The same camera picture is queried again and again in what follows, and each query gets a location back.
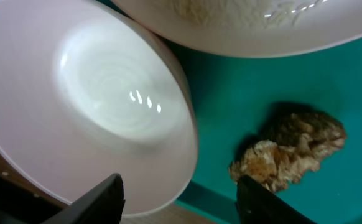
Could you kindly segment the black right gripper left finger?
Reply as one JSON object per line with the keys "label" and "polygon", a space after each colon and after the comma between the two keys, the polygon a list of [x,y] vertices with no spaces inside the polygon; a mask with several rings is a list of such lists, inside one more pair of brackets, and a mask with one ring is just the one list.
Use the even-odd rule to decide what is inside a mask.
{"label": "black right gripper left finger", "polygon": [[42,224],[119,224],[124,205],[123,180],[112,174]]}

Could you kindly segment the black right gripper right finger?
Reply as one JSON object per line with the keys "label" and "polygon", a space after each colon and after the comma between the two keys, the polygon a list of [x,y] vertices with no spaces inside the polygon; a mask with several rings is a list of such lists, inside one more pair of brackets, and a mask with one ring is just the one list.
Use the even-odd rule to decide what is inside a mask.
{"label": "black right gripper right finger", "polygon": [[251,177],[237,182],[236,206],[244,224],[314,224]]}

